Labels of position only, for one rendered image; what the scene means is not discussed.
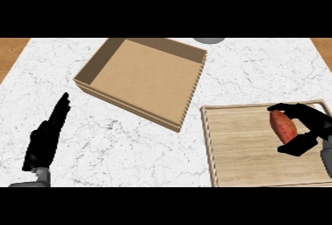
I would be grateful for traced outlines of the grey round object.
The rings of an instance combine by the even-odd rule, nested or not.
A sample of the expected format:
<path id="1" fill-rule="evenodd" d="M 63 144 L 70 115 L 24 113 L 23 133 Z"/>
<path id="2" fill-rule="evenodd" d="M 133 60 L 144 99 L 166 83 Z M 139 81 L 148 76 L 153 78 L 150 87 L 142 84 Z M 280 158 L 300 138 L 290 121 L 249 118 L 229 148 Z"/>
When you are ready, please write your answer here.
<path id="1" fill-rule="evenodd" d="M 194 39 L 200 43 L 209 44 L 209 45 L 219 44 L 225 40 L 225 38 L 194 38 Z"/>

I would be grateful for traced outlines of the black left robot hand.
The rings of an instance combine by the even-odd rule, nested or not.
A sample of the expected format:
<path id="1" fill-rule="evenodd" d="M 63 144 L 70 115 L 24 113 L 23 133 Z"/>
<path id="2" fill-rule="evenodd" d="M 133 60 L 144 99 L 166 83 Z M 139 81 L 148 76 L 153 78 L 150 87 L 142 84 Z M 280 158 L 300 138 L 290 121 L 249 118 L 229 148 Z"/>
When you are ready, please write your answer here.
<path id="1" fill-rule="evenodd" d="M 55 105 L 49 119 L 42 122 L 39 128 L 32 132 L 23 171 L 33 171 L 39 167 L 48 168 L 51 166 L 69 113 L 70 94 L 66 92 Z"/>

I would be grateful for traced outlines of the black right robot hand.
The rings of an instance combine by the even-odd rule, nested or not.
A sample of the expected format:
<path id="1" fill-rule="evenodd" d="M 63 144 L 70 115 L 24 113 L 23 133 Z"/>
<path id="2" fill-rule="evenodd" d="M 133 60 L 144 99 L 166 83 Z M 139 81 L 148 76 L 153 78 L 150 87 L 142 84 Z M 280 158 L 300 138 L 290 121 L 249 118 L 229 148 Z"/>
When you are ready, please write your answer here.
<path id="1" fill-rule="evenodd" d="M 316 145 L 316 138 L 321 137 L 328 140 L 332 135 L 332 117 L 324 114 L 318 109 L 309 105 L 297 103 L 296 105 L 280 103 L 272 105 L 268 110 L 284 111 L 284 115 L 290 120 L 299 119 L 311 132 L 299 134 L 296 138 L 285 143 L 278 151 L 291 156 L 302 156 Z"/>

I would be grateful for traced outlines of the orange sweet potato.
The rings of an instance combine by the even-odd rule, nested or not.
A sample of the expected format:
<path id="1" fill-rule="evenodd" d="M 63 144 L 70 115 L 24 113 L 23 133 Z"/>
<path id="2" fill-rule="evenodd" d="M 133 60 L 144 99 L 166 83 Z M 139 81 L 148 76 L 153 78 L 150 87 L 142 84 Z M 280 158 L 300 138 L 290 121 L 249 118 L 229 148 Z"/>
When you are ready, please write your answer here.
<path id="1" fill-rule="evenodd" d="M 283 143 L 287 144 L 297 137 L 299 132 L 296 123 L 280 110 L 271 111 L 271 125 Z"/>

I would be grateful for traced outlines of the brown cardboard box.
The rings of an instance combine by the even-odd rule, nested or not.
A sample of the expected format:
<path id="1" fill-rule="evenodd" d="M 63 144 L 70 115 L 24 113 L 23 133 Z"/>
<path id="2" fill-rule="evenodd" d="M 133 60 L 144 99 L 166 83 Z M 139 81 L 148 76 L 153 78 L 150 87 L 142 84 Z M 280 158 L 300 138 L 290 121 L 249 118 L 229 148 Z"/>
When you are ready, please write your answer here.
<path id="1" fill-rule="evenodd" d="M 178 132 L 207 54 L 166 38 L 110 38 L 74 82 L 86 93 Z"/>

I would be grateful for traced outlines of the pale wooden tray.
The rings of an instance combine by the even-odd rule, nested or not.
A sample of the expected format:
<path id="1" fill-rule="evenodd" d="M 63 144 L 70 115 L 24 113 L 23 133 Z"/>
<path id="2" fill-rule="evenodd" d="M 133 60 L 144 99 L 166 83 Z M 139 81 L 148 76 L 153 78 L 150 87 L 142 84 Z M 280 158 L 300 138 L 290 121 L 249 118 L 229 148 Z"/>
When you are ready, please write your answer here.
<path id="1" fill-rule="evenodd" d="M 216 187 L 332 186 L 321 158 L 322 145 L 302 156 L 278 151 L 268 104 L 206 105 L 201 118 Z"/>

